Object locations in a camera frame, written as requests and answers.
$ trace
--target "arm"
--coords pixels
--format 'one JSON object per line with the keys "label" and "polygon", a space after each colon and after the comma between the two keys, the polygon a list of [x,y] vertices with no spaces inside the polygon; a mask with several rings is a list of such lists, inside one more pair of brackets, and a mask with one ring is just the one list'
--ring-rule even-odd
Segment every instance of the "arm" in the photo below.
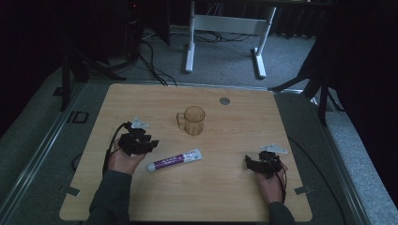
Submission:
{"label": "arm", "polygon": [[[282,163],[283,170],[278,172],[283,186],[285,184],[284,173],[287,167]],[[281,182],[276,175],[267,179],[262,173],[256,172],[258,184],[264,201],[268,205],[269,222],[272,225],[292,225],[296,224],[295,219],[289,209],[283,204],[283,189]]]}
{"label": "arm", "polygon": [[131,175],[105,172],[85,224],[129,224]]}
{"label": "arm", "polygon": [[129,224],[130,185],[132,175],[145,154],[129,157],[119,150],[115,141],[99,189],[90,205],[90,216],[85,224]]}
{"label": "arm", "polygon": [[272,225],[293,225],[295,219],[289,209],[281,202],[273,202],[268,205],[269,223]]}

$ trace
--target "white toothpaste tube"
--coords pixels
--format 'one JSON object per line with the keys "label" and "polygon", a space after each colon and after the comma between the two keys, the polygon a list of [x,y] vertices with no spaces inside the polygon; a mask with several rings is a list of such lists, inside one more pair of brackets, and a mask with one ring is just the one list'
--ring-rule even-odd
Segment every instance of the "white toothpaste tube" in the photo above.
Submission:
{"label": "white toothpaste tube", "polygon": [[196,148],[175,157],[169,157],[156,162],[149,163],[147,165],[147,168],[149,172],[154,172],[160,170],[161,168],[173,166],[180,163],[192,162],[200,159],[202,159],[202,154],[200,153],[199,148]]}

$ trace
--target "hand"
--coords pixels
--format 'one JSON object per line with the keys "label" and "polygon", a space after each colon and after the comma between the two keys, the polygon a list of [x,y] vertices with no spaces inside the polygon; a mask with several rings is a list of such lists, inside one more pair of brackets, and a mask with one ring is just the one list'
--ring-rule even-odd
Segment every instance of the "hand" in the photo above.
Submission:
{"label": "hand", "polygon": [[260,172],[254,172],[257,177],[258,184],[260,185],[261,194],[263,195],[266,204],[270,203],[283,203],[283,188],[286,183],[284,180],[284,173],[287,171],[287,167],[282,163],[282,169],[278,172],[279,177],[283,183],[281,187],[281,182],[276,175],[271,176],[269,179]]}
{"label": "hand", "polygon": [[138,164],[145,158],[146,154],[129,157],[120,149],[119,139],[115,140],[114,153],[109,158],[108,170],[133,175]]}

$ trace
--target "person's left hand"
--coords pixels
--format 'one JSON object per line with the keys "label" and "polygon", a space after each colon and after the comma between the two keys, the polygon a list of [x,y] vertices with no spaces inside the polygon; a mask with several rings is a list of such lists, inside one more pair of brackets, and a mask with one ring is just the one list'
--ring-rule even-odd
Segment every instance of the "person's left hand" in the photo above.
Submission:
{"label": "person's left hand", "polygon": [[120,149],[118,143],[119,139],[115,140],[114,151],[116,152],[109,158],[108,170],[133,175],[138,164],[145,158],[146,154],[129,157],[123,149]]}

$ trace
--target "glass mug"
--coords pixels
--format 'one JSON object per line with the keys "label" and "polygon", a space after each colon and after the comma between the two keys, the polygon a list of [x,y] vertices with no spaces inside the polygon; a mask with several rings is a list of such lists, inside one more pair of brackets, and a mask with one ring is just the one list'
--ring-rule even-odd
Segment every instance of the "glass mug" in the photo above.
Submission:
{"label": "glass mug", "polygon": [[205,111],[198,106],[190,106],[184,113],[176,114],[176,121],[180,129],[184,129],[189,135],[199,135],[203,130]]}

